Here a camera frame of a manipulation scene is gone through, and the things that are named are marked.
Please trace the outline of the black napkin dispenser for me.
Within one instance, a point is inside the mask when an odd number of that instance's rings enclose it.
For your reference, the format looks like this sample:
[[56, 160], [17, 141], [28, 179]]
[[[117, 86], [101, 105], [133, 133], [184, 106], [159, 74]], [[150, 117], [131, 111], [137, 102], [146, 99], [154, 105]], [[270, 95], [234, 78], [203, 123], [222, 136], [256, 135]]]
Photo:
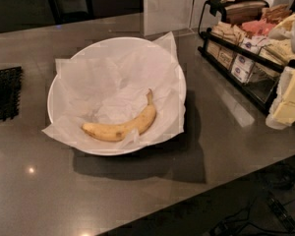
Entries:
[[223, 2], [222, 0], [206, 0], [201, 12], [198, 33], [212, 28], [219, 22], [231, 25], [259, 20], [262, 9], [269, 5], [264, 0], [235, 0]]

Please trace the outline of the black grid mat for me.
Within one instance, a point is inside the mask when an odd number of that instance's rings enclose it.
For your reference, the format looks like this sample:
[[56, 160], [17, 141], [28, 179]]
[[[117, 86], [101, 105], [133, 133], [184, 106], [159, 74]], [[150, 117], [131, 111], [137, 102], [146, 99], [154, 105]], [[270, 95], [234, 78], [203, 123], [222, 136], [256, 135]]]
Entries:
[[0, 121], [19, 114], [23, 70], [21, 67], [0, 70]]

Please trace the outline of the pink sugar packets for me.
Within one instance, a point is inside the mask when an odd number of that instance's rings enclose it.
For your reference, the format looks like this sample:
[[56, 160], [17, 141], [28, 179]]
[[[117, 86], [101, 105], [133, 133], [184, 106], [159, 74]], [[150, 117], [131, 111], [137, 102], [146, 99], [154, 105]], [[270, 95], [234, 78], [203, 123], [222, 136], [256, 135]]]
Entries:
[[249, 21], [241, 25], [243, 31], [248, 35], [268, 35], [275, 27], [275, 24], [268, 23], [266, 20]]

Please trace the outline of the black condiment caddy rack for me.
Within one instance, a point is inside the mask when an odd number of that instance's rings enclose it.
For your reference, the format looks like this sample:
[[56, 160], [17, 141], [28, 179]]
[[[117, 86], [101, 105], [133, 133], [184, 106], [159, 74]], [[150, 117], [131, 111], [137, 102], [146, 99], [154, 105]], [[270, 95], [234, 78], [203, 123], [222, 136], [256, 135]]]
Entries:
[[[274, 99], [277, 97], [276, 90], [279, 78], [283, 72], [283, 66], [213, 35], [211, 29], [202, 31], [200, 37], [204, 41], [204, 44], [198, 47], [198, 51], [202, 56], [205, 57], [227, 81], [262, 111], [263, 114], [268, 114]], [[229, 66], [226, 66], [225, 62], [215, 58], [208, 52], [208, 46], [210, 44], [217, 44], [222, 50], [232, 53], [232, 61]], [[237, 57], [241, 60], [247, 58], [252, 61], [251, 71], [248, 73], [248, 77], [243, 81], [239, 76], [233, 73], [235, 59]]]

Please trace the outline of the yellow banana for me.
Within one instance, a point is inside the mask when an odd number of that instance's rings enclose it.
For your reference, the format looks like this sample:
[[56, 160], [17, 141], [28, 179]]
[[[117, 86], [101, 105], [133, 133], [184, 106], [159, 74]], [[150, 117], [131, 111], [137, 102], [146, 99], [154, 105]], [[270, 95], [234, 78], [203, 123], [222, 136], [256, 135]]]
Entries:
[[134, 119], [122, 124], [85, 123], [83, 131], [91, 137], [105, 142], [123, 141], [133, 130], [141, 135], [149, 129], [156, 118], [156, 108], [153, 103], [153, 93], [147, 93], [147, 106]]

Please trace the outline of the white creamer packets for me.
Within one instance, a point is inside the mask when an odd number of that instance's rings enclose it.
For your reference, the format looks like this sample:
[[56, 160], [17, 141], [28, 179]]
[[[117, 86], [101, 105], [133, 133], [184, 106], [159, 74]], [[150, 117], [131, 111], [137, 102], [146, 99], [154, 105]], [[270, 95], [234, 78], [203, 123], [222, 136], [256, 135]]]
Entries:
[[231, 74], [242, 84], [246, 83], [251, 74], [254, 61], [238, 54], [234, 60]]

